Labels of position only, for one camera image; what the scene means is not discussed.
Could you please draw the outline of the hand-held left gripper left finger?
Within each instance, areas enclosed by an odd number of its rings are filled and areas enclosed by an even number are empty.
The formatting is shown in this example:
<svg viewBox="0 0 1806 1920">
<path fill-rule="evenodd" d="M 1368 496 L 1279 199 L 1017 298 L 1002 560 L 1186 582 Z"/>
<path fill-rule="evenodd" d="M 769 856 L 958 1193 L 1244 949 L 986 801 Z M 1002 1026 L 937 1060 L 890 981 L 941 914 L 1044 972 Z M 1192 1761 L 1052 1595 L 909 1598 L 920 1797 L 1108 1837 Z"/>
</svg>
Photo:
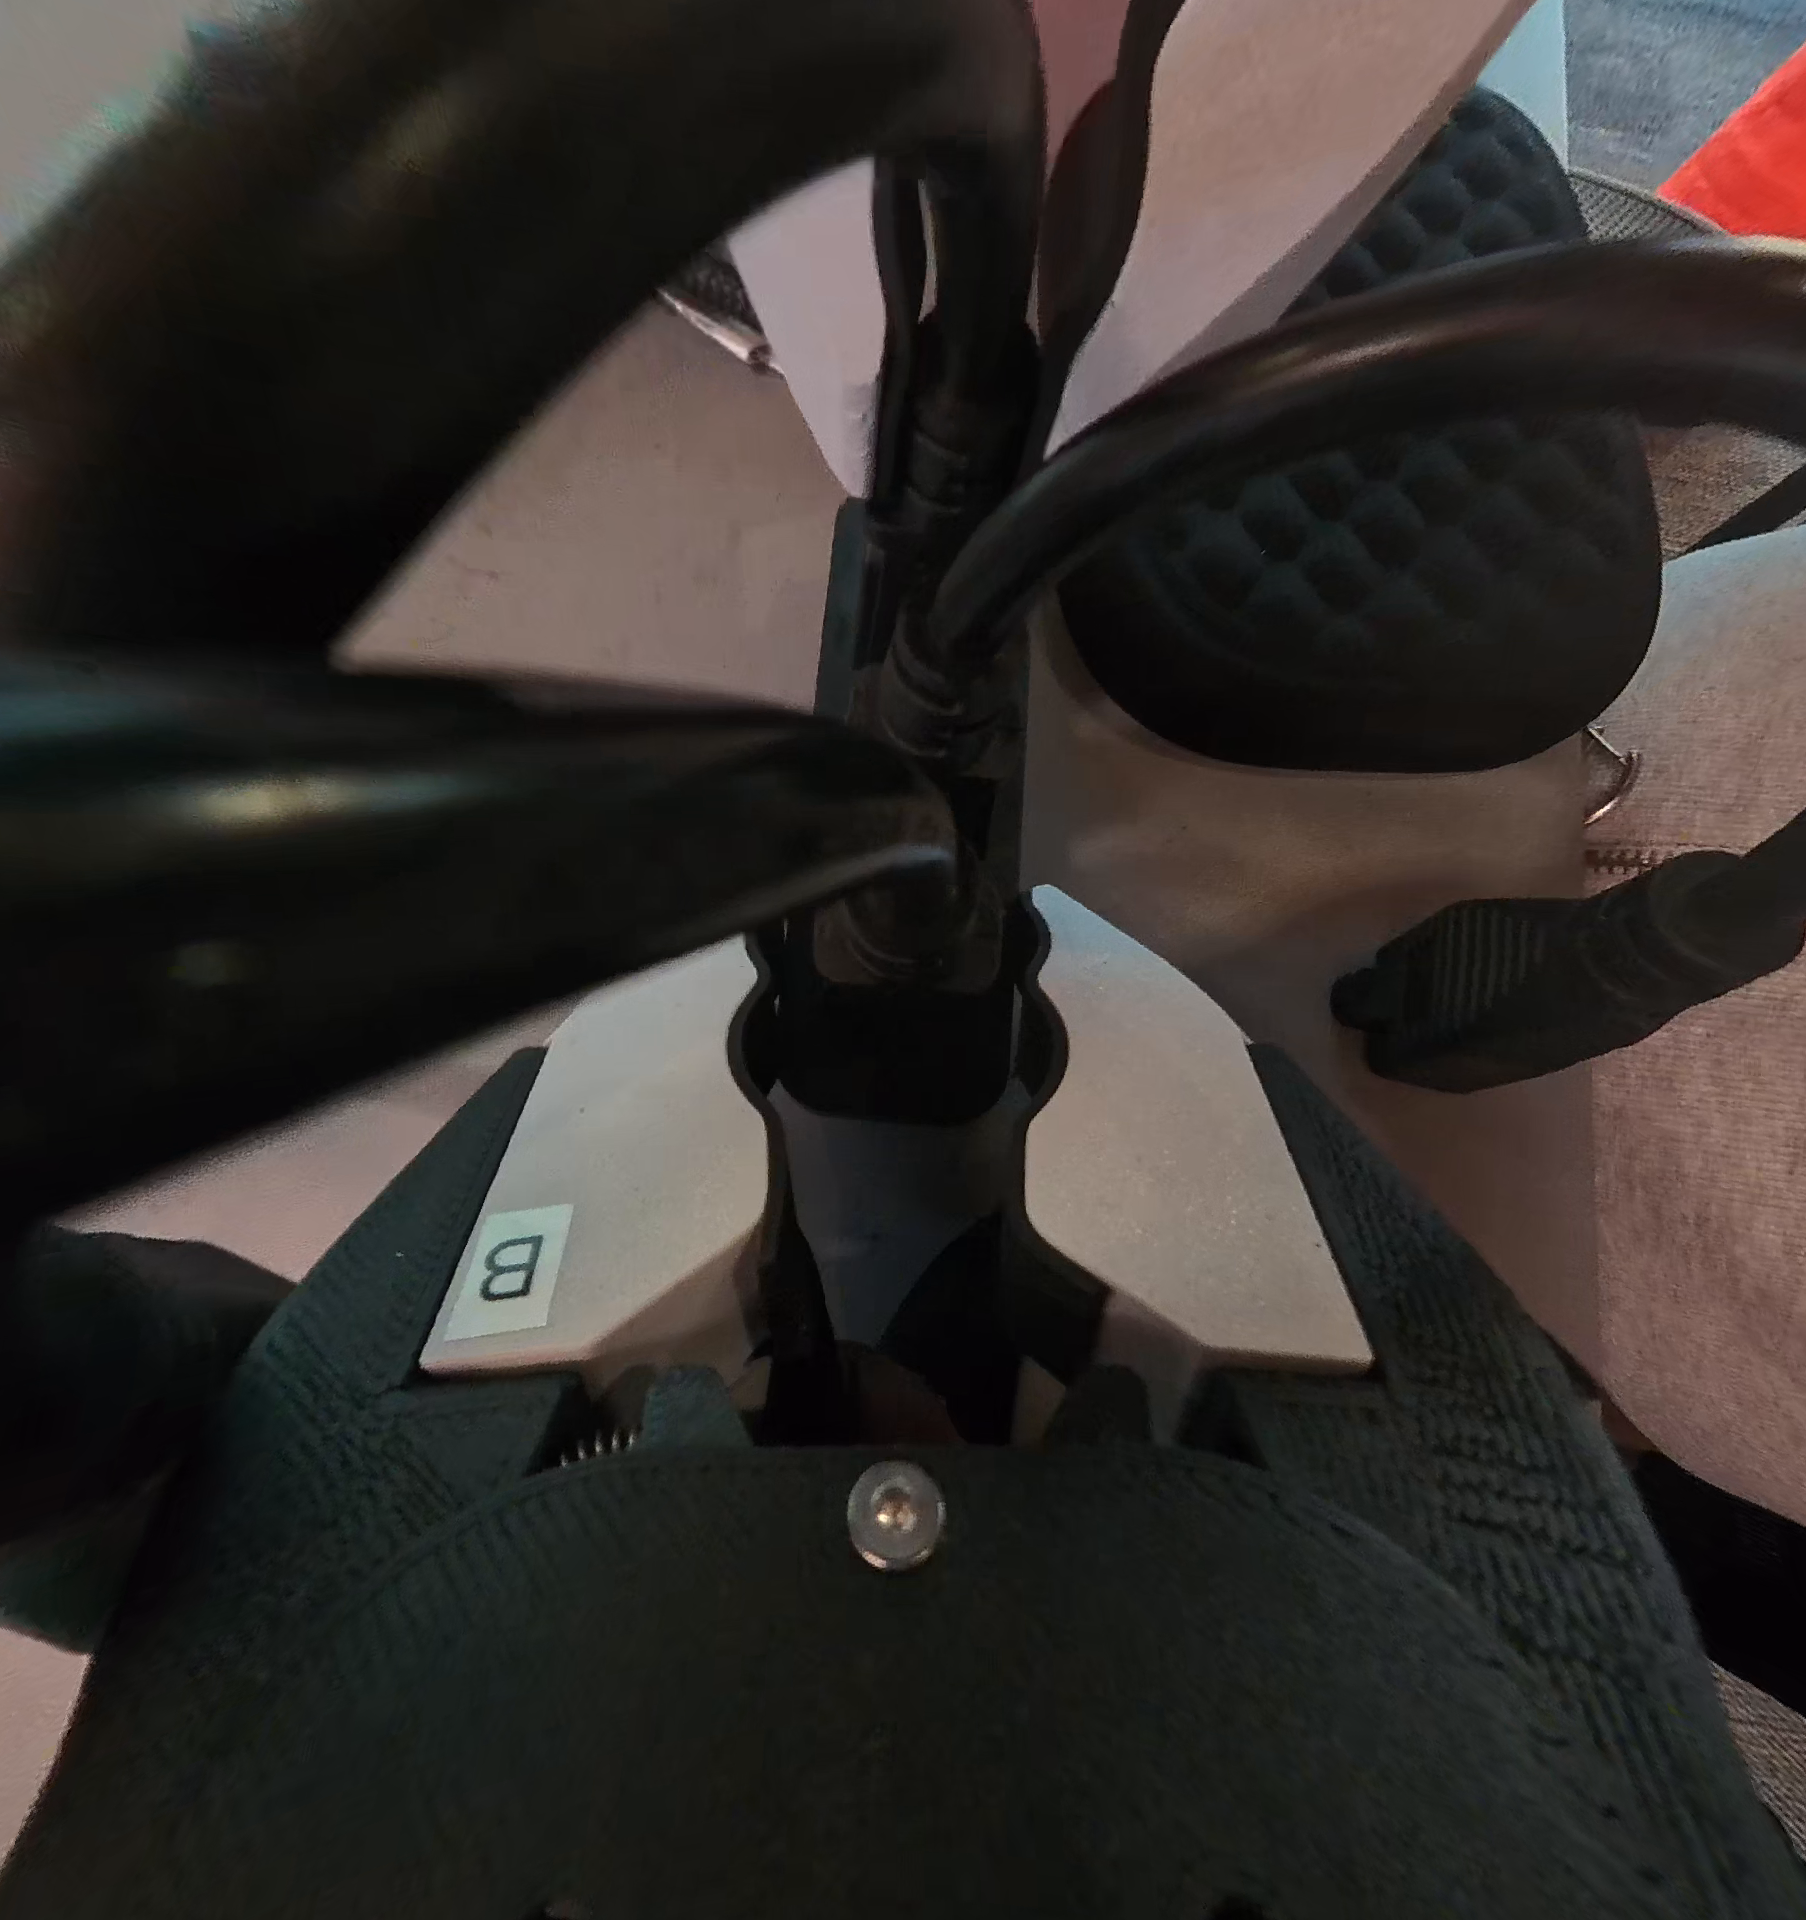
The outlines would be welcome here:
<svg viewBox="0 0 1806 1920">
<path fill-rule="evenodd" d="M 741 935 L 585 994 L 546 1046 L 419 1366 L 744 1375 L 773 1134 L 732 1037 Z"/>
</svg>

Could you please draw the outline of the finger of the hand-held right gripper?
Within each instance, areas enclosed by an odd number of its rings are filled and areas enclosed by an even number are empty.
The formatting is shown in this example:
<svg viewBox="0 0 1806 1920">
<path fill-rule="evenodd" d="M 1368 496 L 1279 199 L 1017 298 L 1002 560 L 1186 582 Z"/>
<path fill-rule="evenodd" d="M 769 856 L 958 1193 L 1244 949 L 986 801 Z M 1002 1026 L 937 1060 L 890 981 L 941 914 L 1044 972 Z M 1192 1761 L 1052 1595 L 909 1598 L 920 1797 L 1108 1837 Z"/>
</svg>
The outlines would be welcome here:
<svg viewBox="0 0 1806 1920">
<path fill-rule="evenodd" d="M 867 491 L 886 344 L 872 205 L 873 162 L 861 157 L 726 234 L 773 359 L 850 494 Z"/>
<path fill-rule="evenodd" d="M 1515 1 L 1196 1 L 1168 26 L 1129 245 L 1061 442 L 1276 326 L 1512 36 Z"/>
</svg>

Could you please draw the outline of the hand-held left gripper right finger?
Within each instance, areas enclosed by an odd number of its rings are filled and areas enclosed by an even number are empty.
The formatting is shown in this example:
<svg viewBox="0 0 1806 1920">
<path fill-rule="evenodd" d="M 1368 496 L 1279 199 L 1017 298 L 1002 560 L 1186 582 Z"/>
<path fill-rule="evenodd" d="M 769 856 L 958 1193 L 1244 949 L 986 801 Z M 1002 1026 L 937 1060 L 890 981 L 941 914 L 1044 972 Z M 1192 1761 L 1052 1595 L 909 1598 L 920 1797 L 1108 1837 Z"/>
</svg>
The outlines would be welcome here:
<svg viewBox="0 0 1806 1920">
<path fill-rule="evenodd" d="M 1054 883 L 1027 897 L 1059 1041 L 1022 1148 L 1035 1252 L 1089 1281 L 1089 1359 L 1369 1372 L 1374 1352 L 1238 1024 Z"/>
</svg>

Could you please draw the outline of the black power strip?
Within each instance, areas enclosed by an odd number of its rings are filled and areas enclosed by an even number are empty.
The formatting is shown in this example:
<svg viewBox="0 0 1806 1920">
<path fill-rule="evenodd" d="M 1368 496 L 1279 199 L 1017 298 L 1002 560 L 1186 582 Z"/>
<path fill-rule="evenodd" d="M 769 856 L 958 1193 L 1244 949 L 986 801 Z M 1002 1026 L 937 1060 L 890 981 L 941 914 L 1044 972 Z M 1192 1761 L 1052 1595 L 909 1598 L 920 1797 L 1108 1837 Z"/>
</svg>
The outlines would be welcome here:
<svg viewBox="0 0 1806 1920">
<path fill-rule="evenodd" d="M 768 370 L 781 368 L 768 324 L 731 247 L 692 255 L 659 290 L 710 337 Z M 851 500 L 832 534 L 816 713 L 861 724 L 873 702 L 899 605 L 882 515 Z M 768 972 L 765 1009 L 744 1019 L 744 1059 L 804 1108 L 828 1116 L 960 1123 L 986 1113 L 1011 1072 L 1013 986 L 1006 959 L 1006 907 L 983 847 L 1000 811 L 1000 787 L 966 775 L 949 807 L 963 841 L 963 893 L 931 901 L 908 883 L 876 885 L 801 909 L 752 935 Z"/>
</svg>

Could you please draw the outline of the orange object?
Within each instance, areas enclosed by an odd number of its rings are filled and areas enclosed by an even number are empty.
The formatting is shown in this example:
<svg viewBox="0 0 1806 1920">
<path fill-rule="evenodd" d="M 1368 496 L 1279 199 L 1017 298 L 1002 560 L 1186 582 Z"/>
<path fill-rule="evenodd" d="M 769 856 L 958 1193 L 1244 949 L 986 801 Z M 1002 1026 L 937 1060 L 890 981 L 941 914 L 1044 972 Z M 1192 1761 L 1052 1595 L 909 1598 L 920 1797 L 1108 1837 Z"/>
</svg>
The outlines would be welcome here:
<svg viewBox="0 0 1806 1920">
<path fill-rule="evenodd" d="M 1659 188 L 1738 234 L 1806 242 L 1806 41 Z"/>
</svg>

